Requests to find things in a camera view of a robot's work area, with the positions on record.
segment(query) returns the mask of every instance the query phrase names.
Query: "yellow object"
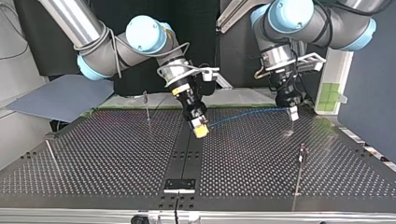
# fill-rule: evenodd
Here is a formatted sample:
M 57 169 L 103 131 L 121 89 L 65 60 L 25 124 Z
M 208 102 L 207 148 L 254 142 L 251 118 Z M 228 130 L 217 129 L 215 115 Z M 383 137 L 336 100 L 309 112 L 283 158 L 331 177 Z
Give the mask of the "yellow object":
M 207 129 L 206 124 L 200 125 L 194 129 L 195 136 L 197 138 L 203 138 L 207 136 L 209 133 L 209 129 Z
M 189 89 L 190 89 L 190 85 L 187 83 L 187 84 L 184 84 L 184 85 L 179 86 L 176 89 L 172 90 L 172 94 L 173 95 L 178 95 L 179 93 L 181 93 L 183 91 L 186 91 L 186 90 L 189 90 Z

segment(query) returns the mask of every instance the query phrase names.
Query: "dotted surface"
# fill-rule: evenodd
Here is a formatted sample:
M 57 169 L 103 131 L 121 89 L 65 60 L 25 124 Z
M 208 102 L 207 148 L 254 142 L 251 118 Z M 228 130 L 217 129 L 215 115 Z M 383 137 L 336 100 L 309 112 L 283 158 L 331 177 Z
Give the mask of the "dotted surface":
M 215 122 L 253 110 L 213 109 L 208 118 Z M 326 119 L 305 111 L 300 111 L 300 119 L 294 123 L 286 111 L 251 114 L 221 123 L 204 140 L 200 195 L 293 196 L 300 145 L 304 143 L 309 156 L 302 173 L 301 195 L 395 198 L 394 183 L 364 160 L 369 154 L 345 145 L 330 126 Z
M 180 111 L 98 111 L 0 179 L 0 193 L 156 196 L 181 131 Z

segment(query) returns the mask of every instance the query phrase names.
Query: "light blue joint cover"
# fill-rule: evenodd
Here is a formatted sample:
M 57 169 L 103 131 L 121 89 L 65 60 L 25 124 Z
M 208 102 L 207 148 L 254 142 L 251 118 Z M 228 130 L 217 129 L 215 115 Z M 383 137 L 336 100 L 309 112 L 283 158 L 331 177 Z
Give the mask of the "light blue joint cover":
M 111 77 L 111 76 L 105 76 L 102 75 L 98 72 L 96 72 L 95 70 L 91 69 L 84 61 L 84 59 L 82 58 L 81 55 L 78 55 L 77 57 L 77 64 L 79 66 L 79 70 L 81 71 L 81 73 L 87 77 L 90 80 L 100 80 L 100 79 L 104 79 L 107 77 Z
M 149 16 L 133 18 L 126 28 L 126 39 L 129 45 L 143 54 L 160 51 L 166 43 L 167 23 L 159 23 Z
M 254 23 L 256 23 L 256 21 L 258 21 L 265 14 L 269 6 L 270 5 L 259 7 L 251 13 L 250 21 L 252 27 L 254 26 Z
M 276 0 L 268 12 L 268 21 L 281 34 L 296 33 L 314 16 L 312 0 Z
M 370 19 L 366 31 L 364 31 L 364 33 L 358 39 L 356 39 L 352 44 L 343 47 L 340 50 L 357 51 L 363 49 L 373 39 L 373 34 L 375 33 L 375 31 L 376 31 L 376 22 L 374 19 Z

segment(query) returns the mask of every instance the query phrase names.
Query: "metal table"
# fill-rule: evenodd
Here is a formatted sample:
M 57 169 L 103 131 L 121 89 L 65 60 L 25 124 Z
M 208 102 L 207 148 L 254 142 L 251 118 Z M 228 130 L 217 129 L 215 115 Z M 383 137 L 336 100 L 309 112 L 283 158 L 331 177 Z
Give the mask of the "metal table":
M 286 111 L 209 109 L 210 135 L 200 140 L 179 110 L 152 110 L 150 121 L 145 110 L 95 111 L 0 171 L 0 223 L 48 214 L 161 214 L 172 223 L 175 212 L 183 221 L 191 211 L 215 220 L 353 213 L 396 223 L 394 215 L 368 215 L 396 214 L 396 174 L 329 121 L 300 110 L 291 122 Z M 301 144 L 309 157 L 295 197 Z M 195 180 L 195 193 L 165 194 L 168 179 Z

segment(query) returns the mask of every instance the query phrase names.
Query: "blue wire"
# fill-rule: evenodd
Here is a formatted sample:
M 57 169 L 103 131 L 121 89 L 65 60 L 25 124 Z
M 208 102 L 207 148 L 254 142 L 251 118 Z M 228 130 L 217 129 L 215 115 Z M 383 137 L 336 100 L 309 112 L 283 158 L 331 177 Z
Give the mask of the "blue wire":
M 264 108 L 264 109 L 253 110 L 253 111 L 249 111 L 249 112 L 246 112 L 246 113 L 243 113 L 243 114 L 240 114 L 240 115 L 237 115 L 237 116 L 233 116 L 233 117 L 230 117 L 230 118 L 227 118 L 227 119 L 219 120 L 218 122 L 215 122 L 215 123 L 211 123 L 209 125 L 209 128 L 212 128 L 212 127 L 220 125 L 220 124 L 222 124 L 224 122 L 228 122 L 228 121 L 233 120 L 233 119 L 239 119 L 239 118 L 242 118 L 242 117 L 248 116 L 248 115 L 259 114 L 259 113 L 264 113 L 264 112 L 285 111 L 285 110 L 287 110 L 287 108 L 279 108 L 279 107 L 278 108 Z

